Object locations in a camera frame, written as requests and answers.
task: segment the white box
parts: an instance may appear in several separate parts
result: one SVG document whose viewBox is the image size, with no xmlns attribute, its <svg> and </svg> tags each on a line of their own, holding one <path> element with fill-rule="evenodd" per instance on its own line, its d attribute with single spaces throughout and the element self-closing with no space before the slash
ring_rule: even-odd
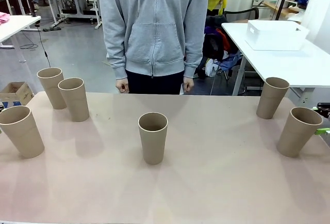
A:
<svg viewBox="0 0 330 224">
<path fill-rule="evenodd" d="M 250 20 L 246 42 L 254 50 L 299 51 L 309 30 L 291 21 Z"/>
</svg>

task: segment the sleeve cuff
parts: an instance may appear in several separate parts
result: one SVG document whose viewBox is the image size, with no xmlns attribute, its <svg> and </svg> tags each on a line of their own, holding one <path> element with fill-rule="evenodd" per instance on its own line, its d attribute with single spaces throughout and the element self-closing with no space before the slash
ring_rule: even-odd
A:
<svg viewBox="0 0 330 224">
<path fill-rule="evenodd" d="M 185 74 L 184 77 L 186 78 L 194 78 L 196 68 L 193 68 L 191 66 L 185 66 Z"/>
<path fill-rule="evenodd" d="M 124 79 L 127 78 L 127 74 L 125 71 L 125 66 L 114 68 L 114 74 L 116 79 Z"/>
</svg>

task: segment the green object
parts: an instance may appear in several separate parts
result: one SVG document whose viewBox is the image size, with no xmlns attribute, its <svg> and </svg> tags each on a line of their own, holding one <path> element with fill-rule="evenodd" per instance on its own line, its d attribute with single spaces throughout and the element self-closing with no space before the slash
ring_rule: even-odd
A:
<svg viewBox="0 0 330 224">
<path fill-rule="evenodd" d="M 330 128 L 325 127 L 325 128 L 323 128 L 323 129 L 318 129 L 318 130 L 315 132 L 315 134 L 316 134 L 316 135 L 324 135 L 324 134 L 326 134 L 327 131 L 330 131 Z"/>
</svg>

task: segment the person's right hand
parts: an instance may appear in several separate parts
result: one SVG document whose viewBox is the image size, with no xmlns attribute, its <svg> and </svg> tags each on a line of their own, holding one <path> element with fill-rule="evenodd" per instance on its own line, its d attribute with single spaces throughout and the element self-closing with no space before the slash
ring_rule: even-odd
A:
<svg viewBox="0 0 330 224">
<path fill-rule="evenodd" d="M 120 93 L 129 93 L 127 78 L 116 80 L 115 85 Z"/>
</svg>

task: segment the brown cup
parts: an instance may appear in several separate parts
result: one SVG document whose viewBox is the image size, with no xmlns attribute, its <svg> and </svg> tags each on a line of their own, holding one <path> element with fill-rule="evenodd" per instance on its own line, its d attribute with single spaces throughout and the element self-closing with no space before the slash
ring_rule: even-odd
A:
<svg viewBox="0 0 330 224">
<path fill-rule="evenodd" d="M 160 113 L 147 113 L 139 118 L 143 158 L 150 165 L 157 165 L 164 158 L 168 123 Z"/>
<path fill-rule="evenodd" d="M 0 113 L 0 127 L 25 158 L 40 155 L 45 147 L 31 109 L 14 106 Z"/>
<path fill-rule="evenodd" d="M 272 119 L 290 84 L 281 78 L 268 78 L 263 86 L 257 116 Z"/>
<path fill-rule="evenodd" d="M 284 156 L 297 157 L 322 122 L 322 117 L 311 109 L 293 108 L 280 136 L 277 150 Z"/>
<path fill-rule="evenodd" d="M 67 107 L 65 101 L 58 89 L 58 83 L 63 78 L 63 73 L 60 68 L 46 68 L 37 73 L 40 83 L 45 90 L 53 109 L 64 109 Z"/>
<path fill-rule="evenodd" d="M 84 81 L 81 78 L 67 78 L 58 84 L 71 114 L 72 121 L 83 122 L 89 118 Z"/>
</svg>

